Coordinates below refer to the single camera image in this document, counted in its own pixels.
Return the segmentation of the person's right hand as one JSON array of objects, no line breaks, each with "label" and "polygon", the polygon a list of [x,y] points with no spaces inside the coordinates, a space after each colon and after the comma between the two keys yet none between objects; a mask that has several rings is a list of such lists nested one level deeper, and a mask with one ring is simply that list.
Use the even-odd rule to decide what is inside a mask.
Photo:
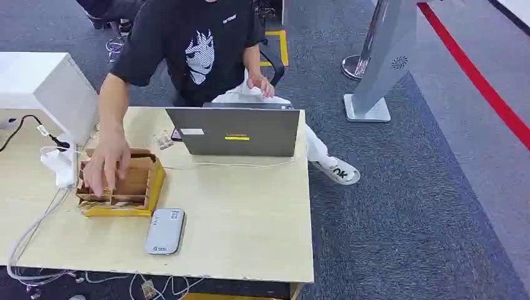
[{"label": "person's right hand", "polygon": [[97,197],[104,188],[116,188],[118,179],[124,179],[129,167],[131,151],[123,129],[102,130],[97,147],[86,163],[83,183]]}]

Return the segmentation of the person's left hand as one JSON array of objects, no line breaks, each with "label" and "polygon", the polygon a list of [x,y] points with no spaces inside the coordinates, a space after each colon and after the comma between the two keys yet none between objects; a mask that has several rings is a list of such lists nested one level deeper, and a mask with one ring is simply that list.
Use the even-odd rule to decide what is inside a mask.
[{"label": "person's left hand", "polygon": [[261,74],[250,74],[247,79],[247,86],[250,91],[257,91],[261,93],[264,98],[271,98],[274,96],[274,87],[269,80]]}]

